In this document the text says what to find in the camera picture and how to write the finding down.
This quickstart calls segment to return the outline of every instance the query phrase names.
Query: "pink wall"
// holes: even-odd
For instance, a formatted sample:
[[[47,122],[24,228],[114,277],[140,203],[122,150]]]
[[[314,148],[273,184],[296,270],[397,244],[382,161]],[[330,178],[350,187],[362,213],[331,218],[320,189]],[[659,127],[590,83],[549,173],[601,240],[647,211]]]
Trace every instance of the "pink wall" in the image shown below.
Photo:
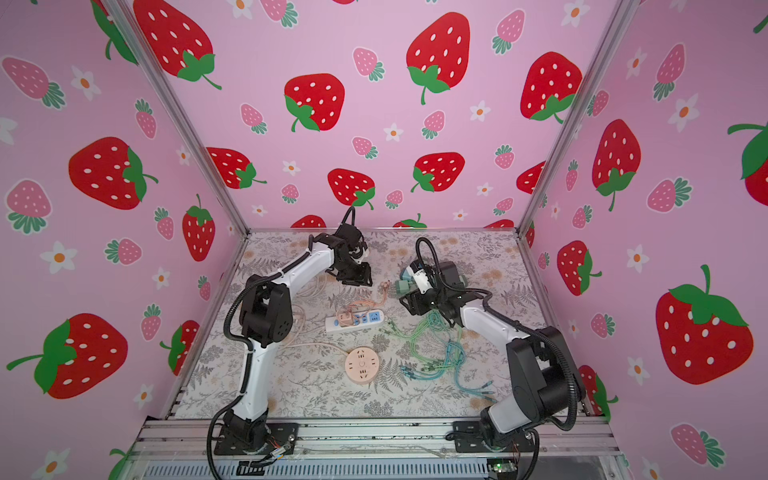
[[[3,478],[50,478],[46,469],[56,478],[109,476],[122,458],[111,450],[127,451],[170,395],[176,377],[160,342],[184,354],[180,341],[190,345],[190,334],[172,344],[174,332],[202,322],[208,307],[198,279],[207,277],[213,296],[237,242],[197,166],[180,163],[181,139],[144,74],[114,45],[108,60],[107,43],[90,2],[13,2],[0,18],[0,190],[11,220],[0,228],[2,365],[45,354],[0,375],[0,428],[14,439],[3,442]],[[63,108],[47,108],[43,95],[63,97]],[[142,98],[153,138],[137,123]],[[115,139],[82,150],[106,137]],[[127,146],[159,184],[136,175],[134,158],[129,173]],[[141,178],[147,191],[138,202]],[[217,230],[202,261],[182,238],[196,194]],[[158,227],[158,207],[172,228],[171,220]],[[123,239],[141,256],[123,242],[113,263],[107,245]],[[156,281],[160,268],[166,286]],[[159,319],[145,319],[153,305]]]
[[[263,4],[284,9],[265,10]],[[240,9],[234,0],[173,0],[170,5],[136,0],[134,12],[203,142],[230,150],[215,151],[216,159],[223,162],[230,153],[230,158],[254,165],[256,182],[250,181],[253,172],[242,169],[249,179],[243,184],[233,174],[234,162],[222,166],[224,180],[242,187],[230,193],[251,227],[289,227],[306,215],[333,223],[346,209],[344,203],[355,201],[354,192],[363,190],[361,204],[374,210],[364,207],[359,221],[369,227],[391,227],[406,219],[430,227],[484,227],[521,217],[533,185],[523,183],[535,178],[529,173],[538,176],[538,165],[559,129],[550,111],[560,111],[566,103],[549,109],[543,115],[546,120],[527,117],[551,96],[564,100],[575,91],[581,77],[578,70],[588,67],[614,1],[588,0],[584,5],[583,0],[575,4],[245,0]],[[176,8],[186,18],[179,17]],[[435,40],[431,33],[419,37],[433,22],[438,22],[429,30],[435,32]],[[521,34],[516,35],[520,25]],[[503,39],[510,41],[511,50]],[[187,49],[194,54],[191,62],[181,54]],[[564,58],[548,55],[531,68],[548,52]],[[211,53],[215,60],[200,61]],[[429,61],[432,55],[435,60]],[[181,73],[180,62],[190,63]],[[379,62],[383,73],[375,70]],[[560,70],[552,71],[551,65],[557,63]],[[428,81],[420,69],[430,64],[440,73]],[[415,81],[424,86],[414,82],[409,65],[415,67]],[[545,75],[539,73],[543,67]],[[526,81],[529,69],[531,81]],[[315,74],[332,77],[296,80]],[[535,93],[530,90],[532,82],[538,83]],[[332,90],[303,94],[328,85]],[[429,89],[422,105],[425,87]],[[308,118],[296,122],[297,116],[286,107],[286,92],[296,115]],[[343,106],[334,109],[342,101]],[[244,119],[243,104],[247,104]],[[478,118],[480,110],[483,115]],[[422,133],[426,124],[437,137],[427,139],[432,135]],[[503,145],[511,152],[497,153]],[[430,174],[435,168],[438,177],[421,179],[421,184],[435,192],[423,190],[413,177],[416,161],[426,155],[422,161],[427,160],[429,168],[423,171]],[[441,158],[453,161],[452,167],[440,167]],[[461,163],[458,176],[450,175]],[[349,172],[332,174],[331,181],[340,183],[332,189],[328,176],[335,169]],[[517,187],[518,178],[524,190]]]
[[[765,131],[728,134],[766,124],[768,31],[753,28],[768,12],[758,4],[644,3],[602,80],[607,105],[584,116],[535,219],[541,277],[578,365],[600,377],[582,370],[635,478],[764,470],[764,421],[751,415],[768,393],[768,150]],[[669,81],[674,89],[655,100],[656,83]],[[623,175],[606,182],[612,167]],[[757,170],[746,183],[743,168]],[[601,276],[587,277],[585,249]]]

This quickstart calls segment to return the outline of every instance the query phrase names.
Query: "white power strip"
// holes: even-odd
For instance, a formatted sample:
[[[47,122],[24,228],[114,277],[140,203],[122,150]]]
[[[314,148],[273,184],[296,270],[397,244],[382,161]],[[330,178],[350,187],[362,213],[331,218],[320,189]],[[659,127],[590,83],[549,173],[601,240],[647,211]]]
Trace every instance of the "white power strip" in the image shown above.
[[[370,310],[369,312],[353,313],[352,318],[349,319],[346,325],[344,322],[339,323],[338,317],[329,316],[326,318],[326,332],[351,332],[353,330],[378,326],[382,323],[384,323],[384,312],[378,309]]]

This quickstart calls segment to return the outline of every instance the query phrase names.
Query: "red strawberry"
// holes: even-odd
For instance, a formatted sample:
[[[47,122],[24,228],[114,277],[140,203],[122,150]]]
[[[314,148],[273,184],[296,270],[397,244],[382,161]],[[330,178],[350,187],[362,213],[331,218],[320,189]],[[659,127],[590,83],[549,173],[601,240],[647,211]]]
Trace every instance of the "red strawberry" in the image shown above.
[[[546,270],[549,266],[549,253],[543,252],[538,256],[538,267],[542,270]]]
[[[496,27],[496,35],[493,38],[492,47],[496,55],[503,55],[507,50],[512,50],[512,44],[523,35],[523,25],[525,24],[525,10],[515,10],[504,17]]]
[[[579,230],[586,227],[587,223],[590,223],[592,221],[592,207],[589,205],[584,205],[583,207],[579,207],[576,209],[576,213],[574,214],[574,218],[571,221],[573,226],[575,228],[578,228]]]
[[[411,80],[434,94],[450,90],[464,78],[469,64],[469,20],[446,13],[419,34],[408,47],[406,65]]]
[[[656,73],[657,83],[654,85],[654,98],[656,101],[665,99],[674,90],[674,81],[677,80],[685,68],[685,45],[678,43],[672,47],[667,57],[659,65]]]
[[[197,262],[202,262],[208,256],[210,246],[214,243],[216,224],[208,210],[203,208],[200,195],[197,196],[197,205],[193,205],[184,215],[181,221],[181,232],[187,242],[190,255]]]
[[[160,329],[160,307],[154,303],[147,307],[147,311],[144,312],[144,319],[141,320],[141,335],[148,342],[157,335],[157,331]]]
[[[613,195],[609,212],[614,210],[616,192],[629,187],[640,166],[640,143],[623,120],[614,120],[603,131],[592,165],[592,184],[600,195]]]
[[[422,215],[419,214],[416,220],[411,218],[408,220],[400,220],[398,223],[392,225],[392,228],[426,228],[426,223],[421,223],[421,219]]]
[[[326,228],[326,222],[317,215],[306,215],[293,222],[291,228]]]
[[[190,351],[195,336],[197,336],[197,329],[199,328],[200,325],[197,322],[187,320],[174,333],[170,346],[166,346],[162,341],[160,342],[161,347],[170,350],[168,352],[168,366],[175,376],[179,376],[181,366],[184,364],[184,360],[187,359],[187,354]]]
[[[163,0],[135,0],[136,21],[160,66],[174,77],[188,81],[214,71],[214,47],[208,35],[191,18]]]
[[[578,162],[571,160],[568,165],[568,173],[565,174],[565,190],[569,192],[576,186],[576,180],[578,179]]]
[[[210,300],[210,282],[205,275],[197,281],[197,288],[200,289],[200,298],[206,302]]]
[[[96,23],[98,23],[99,28],[101,28],[101,30],[109,37],[107,47],[104,50],[104,55],[107,57],[107,60],[112,59],[109,55],[109,49],[114,42],[114,47],[122,58],[125,58],[132,64],[138,65],[136,57],[134,57],[134,53],[125,43],[123,35],[120,34],[120,31],[114,22],[110,20],[109,14],[107,13],[107,9],[104,8],[104,3],[102,0],[91,0],[91,7],[94,11]]]
[[[206,150],[216,164],[221,180],[224,180],[224,184],[229,188],[238,190],[250,187],[253,182],[266,183],[265,180],[256,180],[256,168],[248,157],[239,151],[213,147],[207,147]]]
[[[493,209],[493,214],[497,216],[506,214],[509,210],[512,209],[512,204],[514,202],[515,202],[515,199],[511,197],[505,198],[504,200],[496,204],[496,208]]]
[[[348,207],[368,204],[373,210],[371,199],[376,195],[376,184],[368,175],[336,168],[328,172],[328,185],[342,204]]]
[[[494,163],[498,165],[502,170],[507,170],[512,166],[512,162],[515,161],[515,154],[512,153],[512,147],[509,145],[502,145],[496,149],[496,159]]]
[[[354,137],[352,139],[352,146],[360,157],[365,157],[370,160],[379,156],[379,151],[376,150],[376,147],[374,147],[373,143],[367,138]]]
[[[122,263],[123,265],[131,265],[141,258],[141,247],[130,238],[124,238],[118,243],[117,240],[112,240],[107,243],[107,249],[104,251],[107,256],[107,260],[112,263]]]
[[[667,178],[648,195],[648,208],[666,214],[673,207],[682,207],[690,200],[690,192],[693,189],[688,180],[682,177],[674,182]]]
[[[157,222],[157,232],[165,240],[170,240],[174,237],[174,219],[168,216],[168,210],[158,207],[154,211],[154,221]]]
[[[709,462],[714,468],[725,466],[725,452],[704,430],[698,432],[692,425],[681,423],[670,430],[670,435],[674,444],[699,465]]]
[[[147,138],[154,138],[157,133],[157,122],[152,116],[152,109],[149,108],[149,104],[143,98],[136,100],[136,110],[138,110],[136,123],[139,124],[139,128]]]
[[[533,222],[531,222],[530,228],[528,228],[528,231],[525,232],[525,239],[528,241],[528,248],[533,247],[533,239],[536,237],[536,229],[534,228]]]
[[[592,331],[597,333],[597,335],[602,339],[608,338],[609,335],[613,336],[614,332],[616,331],[616,323],[614,322],[614,319],[610,318],[607,313],[598,313],[592,317],[590,326],[592,327]]]
[[[2,58],[2,67],[16,87],[32,100],[39,100],[46,107],[56,110],[61,110],[67,104],[58,84],[49,82],[48,76],[37,65],[6,55]]]
[[[301,122],[308,130],[326,131],[335,127],[344,105],[344,85],[330,73],[302,75],[288,80],[286,108],[296,117],[290,130]]]
[[[384,78],[384,65],[376,57],[373,50],[355,48],[355,51],[352,52],[352,58],[355,60],[357,73],[363,77],[368,77],[370,81],[379,81]]]
[[[394,210],[402,203],[402,190],[393,190],[386,196],[386,207]]]
[[[294,184],[287,184],[280,193],[283,194],[283,201],[288,204],[294,204],[299,200],[299,189]]]
[[[541,162],[521,173],[518,177],[518,190],[524,191],[527,194],[533,194],[533,189],[536,188],[538,178],[544,170],[545,163],[546,162]]]
[[[437,137],[437,134],[444,128],[444,126],[445,112],[442,110],[437,110],[436,112],[429,114],[429,116],[424,119],[422,135],[427,140],[431,140]]]
[[[587,106],[587,115],[597,117],[600,112],[608,105],[608,92],[600,90],[598,94],[593,95]]]
[[[139,157],[119,138],[105,137],[72,155],[69,178],[78,190],[119,210],[136,208],[149,178]]]
[[[587,397],[589,403],[592,404],[592,409],[595,415],[604,415],[607,422],[611,421],[611,409],[608,406],[609,403],[616,403],[619,401],[617,396],[609,400],[605,385],[603,385],[600,377],[589,365],[582,365],[578,369],[581,374],[581,381],[584,382],[584,387],[587,390]]]
[[[754,341],[739,310],[722,296],[710,295],[710,268],[702,265],[706,291],[681,285],[656,305],[661,352],[670,371],[693,385],[739,368],[752,355]]]
[[[266,16],[273,22],[280,22],[283,28],[293,28],[299,23],[299,12],[293,9],[293,3],[286,0],[261,0]]]
[[[566,57],[549,51],[537,58],[528,70],[520,112],[532,120],[554,119],[563,123],[558,113],[571,106],[581,85],[581,70]]]
[[[51,201],[36,181],[20,180],[5,196],[5,204],[11,210],[8,221],[13,230],[29,235],[48,226],[45,218],[51,214]]]
[[[590,277],[603,275],[602,272],[592,273],[592,255],[580,240],[570,242],[560,249],[557,264],[565,286],[575,296],[587,291]]]
[[[456,152],[429,154],[419,158],[413,166],[413,180],[428,192],[442,192],[453,185],[458,175],[464,170],[464,157]]]
[[[256,108],[253,108],[248,104],[242,104],[240,106],[240,117],[243,119],[243,123],[250,127],[252,132],[259,135],[266,133],[264,117]]]
[[[87,392],[123,365],[128,342],[104,319],[80,313],[54,328],[43,342],[41,355],[10,362],[6,369],[32,359],[35,381],[55,399],[70,399]]]
[[[739,130],[760,130],[741,155],[741,177],[752,198],[768,205],[768,124],[738,124],[728,127],[728,134]]]
[[[501,220],[496,220],[494,223],[491,223],[490,225],[486,225],[483,228],[514,228],[514,227],[515,227],[515,222],[513,222],[512,220],[501,219]]]

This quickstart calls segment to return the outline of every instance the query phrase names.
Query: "green strawberry stem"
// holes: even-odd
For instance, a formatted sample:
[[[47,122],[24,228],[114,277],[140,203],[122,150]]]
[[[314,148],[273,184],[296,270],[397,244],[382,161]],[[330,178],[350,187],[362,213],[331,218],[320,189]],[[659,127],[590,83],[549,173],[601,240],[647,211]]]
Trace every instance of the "green strawberry stem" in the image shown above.
[[[214,84],[214,83],[213,83],[213,82],[212,82],[212,81],[211,81],[211,80],[210,80],[208,77],[206,77],[205,75],[203,75],[203,78],[205,78],[205,79],[206,79],[206,81],[207,81],[208,83],[212,84],[214,87],[216,87],[216,88],[218,88],[219,90],[221,90],[221,85],[216,85],[216,84]]]
[[[14,360],[13,362],[10,362],[8,365],[5,366],[5,368],[8,369],[8,371],[10,371],[10,370],[13,370],[14,368],[16,368],[17,366],[21,365],[24,362],[28,362],[29,360],[39,359],[39,358],[42,358],[42,357],[43,357],[42,354],[26,356],[23,359],[18,359],[18,360]]]
[[[710,266],[702,265],[701,269],[704,271],[704,279],[707,281],[707,289],[704,290],[704,293],[709,295],[710,294]]]
[[[732,134],[733,132],[737,132],[739,130],[765,130],[766,128],[763,125],[755,125],[755,124],[737,124],[737,125],[731,125],[728,127],[728,134]]]
[[[768,25],[768,15],[766,15],[763,21],[757,24],[757,26],[753,28],[752,31],[754,31],[755,33],[760,33],[763,30],[763,28],[765,28],[766,25]]]

